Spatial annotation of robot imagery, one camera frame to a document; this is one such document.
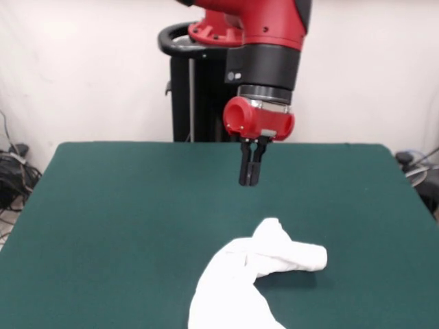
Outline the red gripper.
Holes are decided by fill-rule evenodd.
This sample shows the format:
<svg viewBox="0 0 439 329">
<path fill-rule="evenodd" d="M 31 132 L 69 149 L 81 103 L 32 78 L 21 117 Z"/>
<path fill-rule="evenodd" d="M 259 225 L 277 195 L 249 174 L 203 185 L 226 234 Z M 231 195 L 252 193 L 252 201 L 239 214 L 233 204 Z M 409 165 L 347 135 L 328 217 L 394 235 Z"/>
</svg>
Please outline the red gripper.
<svg viewBox="0 0 439 329">
<path fill-rule="evenodd" d="M 227 102 L 223 121 L 229 134 L 238 134 L 242 137 L 240 140 L 239 184 L 241 186 L 256 186 L 259 182 L 262 157 L 270 139 L 284 141 L 294 129 L 295 117 L 291 108 L 267 101 L 236 96 Z M 252 162 L 251 139 L 258 139 Z"/>
</svg>

